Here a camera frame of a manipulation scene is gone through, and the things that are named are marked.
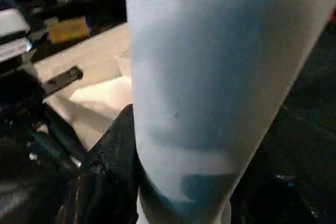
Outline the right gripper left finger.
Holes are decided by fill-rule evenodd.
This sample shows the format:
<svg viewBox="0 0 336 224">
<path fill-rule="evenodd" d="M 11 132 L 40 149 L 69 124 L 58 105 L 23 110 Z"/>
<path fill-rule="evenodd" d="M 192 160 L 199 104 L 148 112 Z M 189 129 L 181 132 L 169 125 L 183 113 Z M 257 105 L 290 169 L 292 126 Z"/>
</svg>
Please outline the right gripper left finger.
<svg viewBox="0 0 336 224">
<path fill-rule="evenodd" d="M 136 223 L 140 174 L 133 105 L 129 104 L 68 184 L 57 223 Z"/>
</svg>

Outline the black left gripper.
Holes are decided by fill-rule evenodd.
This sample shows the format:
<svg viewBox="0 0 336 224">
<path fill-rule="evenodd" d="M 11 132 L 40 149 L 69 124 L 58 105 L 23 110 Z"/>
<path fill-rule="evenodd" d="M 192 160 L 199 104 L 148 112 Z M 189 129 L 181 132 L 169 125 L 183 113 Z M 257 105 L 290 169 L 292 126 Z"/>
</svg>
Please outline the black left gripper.
<svg viewBox="0 0 336 224">
<path fill-rule="evenodd" d="M 63 72 L 45 82 L 27 72 L 1 75 L 1 134 L 26 143 L 30 153 L 75 173 L 87 151 L 77 133 L 46 99 L 82 79 L 82 72 Z"/>
</svg>

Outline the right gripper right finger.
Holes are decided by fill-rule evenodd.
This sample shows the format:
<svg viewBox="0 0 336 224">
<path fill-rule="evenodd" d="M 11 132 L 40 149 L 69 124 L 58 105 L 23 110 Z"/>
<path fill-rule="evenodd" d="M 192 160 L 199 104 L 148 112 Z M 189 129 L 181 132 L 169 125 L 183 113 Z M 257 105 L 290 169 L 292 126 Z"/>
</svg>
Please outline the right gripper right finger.
<svg viewBox="0 0 336 224">
<path fill-rule="evenodd" d="M 335 135 L 301 119 L 276 119 L 231 205 L 232 223 L 335 223 Z"/>
</svg>

